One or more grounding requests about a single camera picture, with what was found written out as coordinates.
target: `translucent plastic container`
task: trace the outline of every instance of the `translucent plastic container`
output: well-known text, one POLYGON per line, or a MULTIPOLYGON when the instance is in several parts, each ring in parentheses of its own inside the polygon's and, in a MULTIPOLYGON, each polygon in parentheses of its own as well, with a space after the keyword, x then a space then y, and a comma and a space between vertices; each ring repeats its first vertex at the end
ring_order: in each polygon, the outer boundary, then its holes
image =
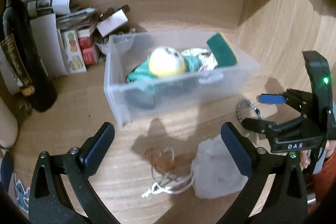
POLYGON ((238 56, 235 66, 126 83, 127 74, 144 62, 155 48, 168 46, 179 52, 195 47, 209 48, 206 42, 214 34, 212 31, 184 30, 110 36, 104 92, 118 126, 242 93, 259 64, 234 45, 238 56))

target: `human hand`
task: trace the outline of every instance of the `human hand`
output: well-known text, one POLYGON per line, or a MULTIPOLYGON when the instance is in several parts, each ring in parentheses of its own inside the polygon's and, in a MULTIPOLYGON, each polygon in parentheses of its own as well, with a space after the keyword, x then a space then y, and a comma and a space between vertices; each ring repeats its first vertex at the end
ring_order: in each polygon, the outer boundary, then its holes
MULTIPOLYGON (((325 144, 325 149, 327 150, 327 154, 325 158, 329 158, 335 151, 336 147, 336 141, 327 141, 325 144)), ((303 166, 303 168, 307 168, 308 165, 310 164, 310 158, 307 156, 308 150, 302 150, 300 151, 300 163, 303 166)))

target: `gold label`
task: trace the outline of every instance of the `gold label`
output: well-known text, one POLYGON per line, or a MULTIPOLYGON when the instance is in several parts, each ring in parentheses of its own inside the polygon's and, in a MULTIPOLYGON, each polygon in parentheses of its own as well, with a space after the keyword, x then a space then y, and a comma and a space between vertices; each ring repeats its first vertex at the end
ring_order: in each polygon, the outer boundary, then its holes
POLYGON ((32 85, 32 80, 22 62, 19 51, 17 50, 14 35, 11 33, 7 36, 0 42, 0 46, 4 52, 11 72, 17 80, 22 94, 24 96, 32 95, 35 92, 35 87, 32 85))

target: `yellow and white ball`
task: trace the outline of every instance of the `yellow and white ball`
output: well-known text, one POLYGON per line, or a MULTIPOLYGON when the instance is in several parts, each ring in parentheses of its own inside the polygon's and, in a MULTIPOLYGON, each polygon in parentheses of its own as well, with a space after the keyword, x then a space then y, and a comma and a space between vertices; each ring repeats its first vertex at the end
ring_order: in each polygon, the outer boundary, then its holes
POLYGON ((182 55, 174 48, 159 47, 152 52, 148 68, 156 77, 167 77, 184 73, 185 62, 182 55))

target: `green scouring pad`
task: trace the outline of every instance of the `green scouring pad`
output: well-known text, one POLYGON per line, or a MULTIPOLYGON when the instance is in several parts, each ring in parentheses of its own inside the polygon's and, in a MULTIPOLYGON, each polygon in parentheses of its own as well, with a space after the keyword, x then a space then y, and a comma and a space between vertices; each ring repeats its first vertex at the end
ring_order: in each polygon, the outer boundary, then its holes
POLYGON ((215 56, 219 68, 237 64, 235 51, 222 33, 215 34, 207 41, 207 44, 215 56))

